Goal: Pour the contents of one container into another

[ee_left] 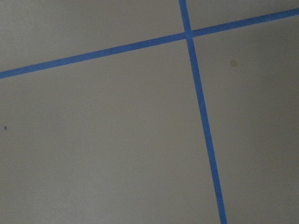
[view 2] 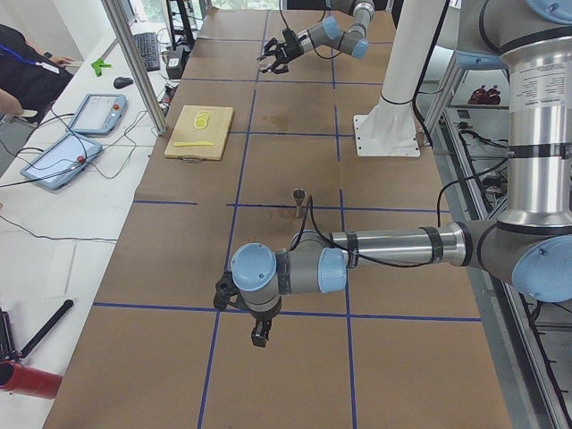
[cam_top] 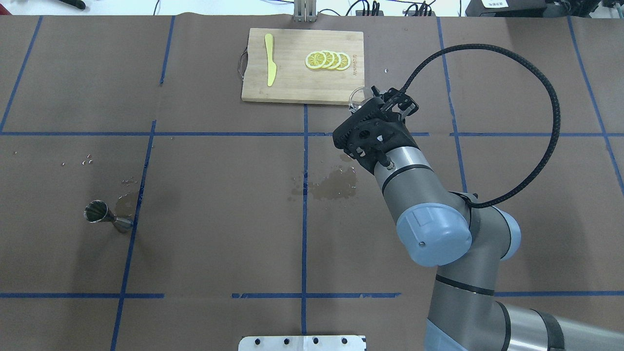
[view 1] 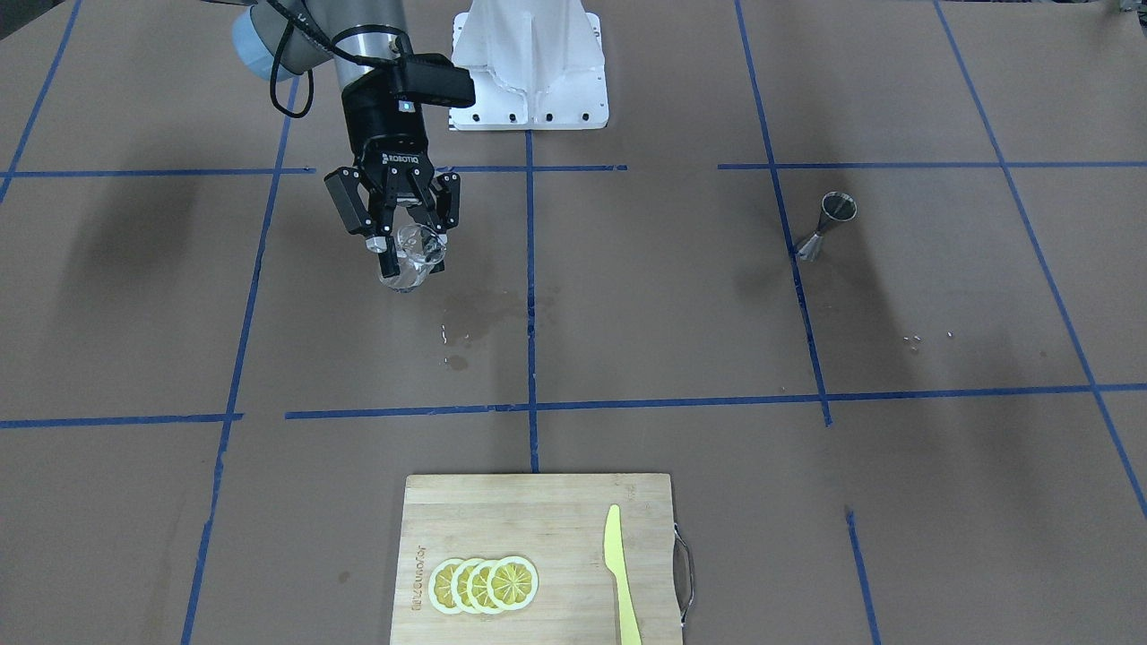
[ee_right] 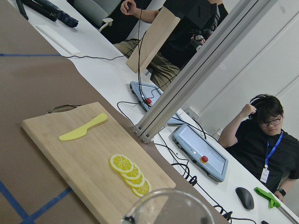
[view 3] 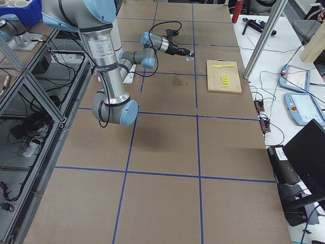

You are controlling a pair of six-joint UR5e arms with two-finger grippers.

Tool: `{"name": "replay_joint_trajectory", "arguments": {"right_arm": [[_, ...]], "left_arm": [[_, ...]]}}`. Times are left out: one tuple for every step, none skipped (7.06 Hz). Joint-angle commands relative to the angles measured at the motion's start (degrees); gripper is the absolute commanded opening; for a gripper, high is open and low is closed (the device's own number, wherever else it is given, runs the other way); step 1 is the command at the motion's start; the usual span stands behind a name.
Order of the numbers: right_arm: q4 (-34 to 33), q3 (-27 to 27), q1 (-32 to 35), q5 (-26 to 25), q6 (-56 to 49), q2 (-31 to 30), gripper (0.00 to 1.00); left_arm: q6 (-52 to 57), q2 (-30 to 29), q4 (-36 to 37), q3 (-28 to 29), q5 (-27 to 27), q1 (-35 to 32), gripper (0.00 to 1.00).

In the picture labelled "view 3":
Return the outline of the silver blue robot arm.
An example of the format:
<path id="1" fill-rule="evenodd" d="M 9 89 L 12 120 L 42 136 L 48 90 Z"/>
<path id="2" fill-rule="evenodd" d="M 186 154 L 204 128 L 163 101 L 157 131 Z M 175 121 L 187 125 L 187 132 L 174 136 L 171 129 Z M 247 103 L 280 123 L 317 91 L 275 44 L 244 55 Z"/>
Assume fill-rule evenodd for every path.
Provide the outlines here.
<path id="1" fill-rule="evenodd" d="M 144 32 L 142 51 L 116 54 L 114 1 L 42 1 L 43 21 L 61 31 L 78 33 L 81 43 L 97 70 L 102 89 L 92 101 L 92 113 L 100 123 L 131 125 L 137 118 L 138 103 L 124 89 L 123 82 L 133 65 L 153 69 L 158 51 L 169 55 L 193 57 L 194 53 L 172 42 L 177 30 L 168 29 L 163 37 Z"/>

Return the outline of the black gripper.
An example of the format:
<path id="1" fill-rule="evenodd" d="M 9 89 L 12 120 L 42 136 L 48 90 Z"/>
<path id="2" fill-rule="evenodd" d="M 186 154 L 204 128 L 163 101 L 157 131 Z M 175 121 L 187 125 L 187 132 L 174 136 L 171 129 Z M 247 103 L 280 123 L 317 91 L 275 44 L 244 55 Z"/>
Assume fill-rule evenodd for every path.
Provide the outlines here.
<path id="1" fill-rule="evenodd" d="M 170 42 L 167 48 L 167 54 L 169 55 L 179 55 L 186 57 L 194 57 L 194 53 L 191 50 L 178 47 L 178 45 Z"/>

